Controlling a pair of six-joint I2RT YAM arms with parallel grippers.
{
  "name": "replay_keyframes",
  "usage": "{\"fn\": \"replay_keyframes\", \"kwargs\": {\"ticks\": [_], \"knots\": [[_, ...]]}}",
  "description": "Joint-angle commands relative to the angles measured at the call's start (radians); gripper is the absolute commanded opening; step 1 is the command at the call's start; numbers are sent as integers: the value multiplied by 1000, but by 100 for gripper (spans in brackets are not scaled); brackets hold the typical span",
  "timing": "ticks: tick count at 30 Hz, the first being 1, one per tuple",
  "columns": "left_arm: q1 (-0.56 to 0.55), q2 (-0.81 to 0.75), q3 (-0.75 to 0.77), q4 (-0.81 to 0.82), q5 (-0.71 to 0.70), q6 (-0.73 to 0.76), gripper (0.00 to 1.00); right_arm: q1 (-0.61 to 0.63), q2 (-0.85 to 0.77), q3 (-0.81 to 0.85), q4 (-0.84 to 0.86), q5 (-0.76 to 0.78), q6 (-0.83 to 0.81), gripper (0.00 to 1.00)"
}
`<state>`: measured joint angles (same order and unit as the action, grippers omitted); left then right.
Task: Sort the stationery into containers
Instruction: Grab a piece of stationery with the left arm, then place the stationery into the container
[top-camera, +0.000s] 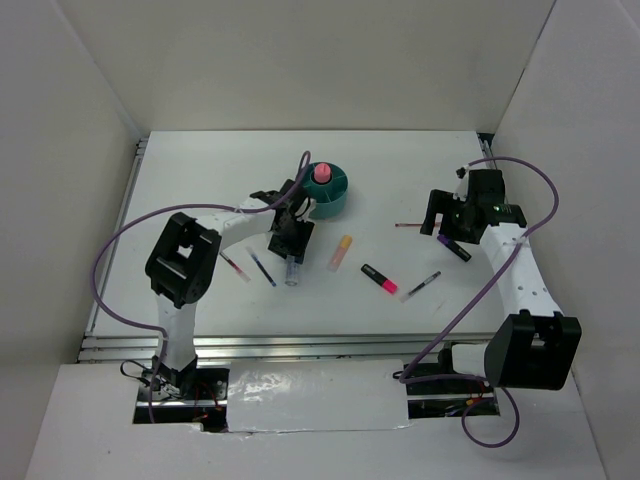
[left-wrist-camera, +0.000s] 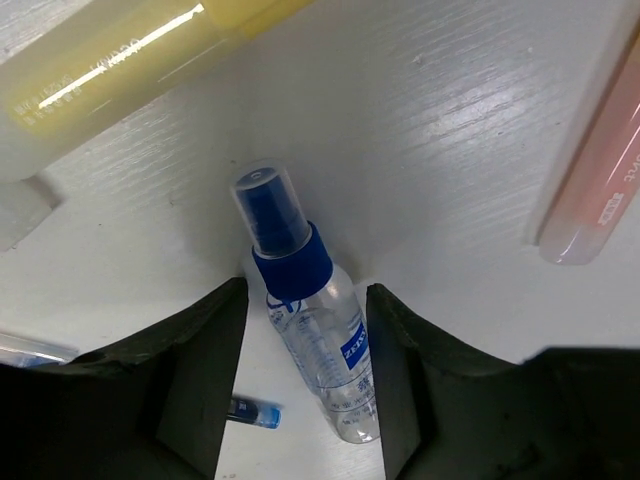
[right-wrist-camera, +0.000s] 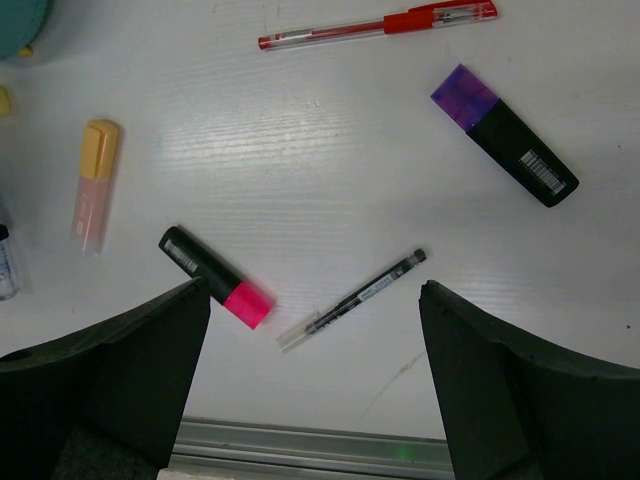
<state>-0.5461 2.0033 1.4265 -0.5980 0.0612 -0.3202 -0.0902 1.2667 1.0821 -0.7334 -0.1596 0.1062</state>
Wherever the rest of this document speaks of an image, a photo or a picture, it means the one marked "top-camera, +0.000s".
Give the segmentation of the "blue cap spray bottle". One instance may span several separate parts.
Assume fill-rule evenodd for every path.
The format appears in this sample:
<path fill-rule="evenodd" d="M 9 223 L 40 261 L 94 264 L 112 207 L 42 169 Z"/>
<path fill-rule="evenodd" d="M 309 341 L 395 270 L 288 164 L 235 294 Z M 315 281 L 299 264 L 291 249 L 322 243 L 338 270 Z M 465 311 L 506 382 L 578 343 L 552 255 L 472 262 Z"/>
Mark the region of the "blue cap spray bottle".
<path fill-rule="evenodd" d="M 285 284 L 294 287 L 299 284 L 301 263 L 299 258 L 293 255 L 286 257 Z"/>

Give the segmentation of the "pink bottle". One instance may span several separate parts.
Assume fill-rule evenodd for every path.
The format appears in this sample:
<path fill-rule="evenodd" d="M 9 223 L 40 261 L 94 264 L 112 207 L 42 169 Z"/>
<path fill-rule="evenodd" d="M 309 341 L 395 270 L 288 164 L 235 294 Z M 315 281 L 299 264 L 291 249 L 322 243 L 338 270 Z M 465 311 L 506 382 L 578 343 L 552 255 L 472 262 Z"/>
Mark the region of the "pink bottle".
<path fill-rule="evenodd" d="M 317 163 L 312 173 L 312 180 L 319 184 L 328 184 L 332 179 L 332 169 L 328 163 Z"/>

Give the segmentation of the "black pink highlighter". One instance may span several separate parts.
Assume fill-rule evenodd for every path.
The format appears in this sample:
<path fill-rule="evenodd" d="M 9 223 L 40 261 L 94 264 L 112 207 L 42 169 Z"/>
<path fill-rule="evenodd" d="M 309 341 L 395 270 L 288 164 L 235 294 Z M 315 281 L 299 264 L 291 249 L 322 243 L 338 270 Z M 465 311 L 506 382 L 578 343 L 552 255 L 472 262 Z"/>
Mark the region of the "black pink highlighter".
<path fill-rule="evenodd" d="M 369 264 L 363 264 L 361 272 L 391 295 L 397 292 L 398 286 Z"/>

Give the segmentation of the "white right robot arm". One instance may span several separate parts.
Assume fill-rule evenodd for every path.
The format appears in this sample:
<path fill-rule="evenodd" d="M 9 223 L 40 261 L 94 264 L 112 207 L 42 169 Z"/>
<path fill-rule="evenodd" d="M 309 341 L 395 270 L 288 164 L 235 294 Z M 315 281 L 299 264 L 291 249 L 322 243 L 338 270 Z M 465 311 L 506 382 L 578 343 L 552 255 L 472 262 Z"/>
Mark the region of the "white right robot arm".
<path fill-rule="evenodd" d="M 581 339 L 580 323 L 562 313 L 546 288 L 524 213 L 507 202 L 501 171 L 457 174 L 465 194 L 432 190 L 421 232 L 482 248 L 499 277 L 494 285 L 505 319 L 485 344 L 450 346 L 450 359 L 436 369 L 438 384 L 457 392 L 474 375 L 493 387 L 560 390 Z"/>

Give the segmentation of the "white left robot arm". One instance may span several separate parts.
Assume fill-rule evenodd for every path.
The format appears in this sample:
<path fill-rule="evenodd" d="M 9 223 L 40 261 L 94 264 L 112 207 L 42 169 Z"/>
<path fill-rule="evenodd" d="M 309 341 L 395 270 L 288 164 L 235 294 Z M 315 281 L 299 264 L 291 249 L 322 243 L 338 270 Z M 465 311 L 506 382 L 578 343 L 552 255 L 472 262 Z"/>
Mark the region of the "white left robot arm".
<path fill-rule="evenodd" d="M 314 229 L 305 218 L 312 205 L 304 187 L 287 180 L 281 189 L 255 192 L 240 206 L 207 220 L 182 212 L 169 218 L 145 273 L 164 330 L 152 367 L 172 397 L 187 398 L 197 387 L 196 307 L 212 283 L 220 252 L 255 235 L 270 234 L 268 250 L 300 265 Z"/>

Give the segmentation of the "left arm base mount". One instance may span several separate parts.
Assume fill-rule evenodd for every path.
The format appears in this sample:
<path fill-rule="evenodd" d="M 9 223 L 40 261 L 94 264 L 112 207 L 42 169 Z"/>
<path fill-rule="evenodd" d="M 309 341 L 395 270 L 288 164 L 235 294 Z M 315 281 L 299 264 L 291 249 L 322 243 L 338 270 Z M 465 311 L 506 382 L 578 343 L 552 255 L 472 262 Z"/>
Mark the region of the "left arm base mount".
<path fill-rule="evenodd" d="M 149 394 L 156 424 L 199 424 L 210 433 L 228 431 L 227 398 L 228 368 L 203 368 L 184 391 L 158 375 L 151 380 L 152 370 L 135 360 L 120 364 L 120 374 L 138 385 L 134 424 L 151 424 Z"/>

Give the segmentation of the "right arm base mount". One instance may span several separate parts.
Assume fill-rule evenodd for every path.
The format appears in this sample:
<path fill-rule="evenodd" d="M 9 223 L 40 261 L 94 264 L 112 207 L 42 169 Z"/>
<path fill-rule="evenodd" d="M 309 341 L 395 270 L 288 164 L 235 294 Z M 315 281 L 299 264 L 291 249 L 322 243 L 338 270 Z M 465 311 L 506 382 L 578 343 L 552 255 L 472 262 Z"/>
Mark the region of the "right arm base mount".
<path fill-rule="evenodd" d="M 433 377 L 405 385 L 410 419 L 461 417 L 471 406 L 471 416 L 499 414 L 494 390 L 486 382 L 462 379 L 454 371 L 453 346 L 452 342 L 441 344 L 408 375 L 408 379 Z"/>

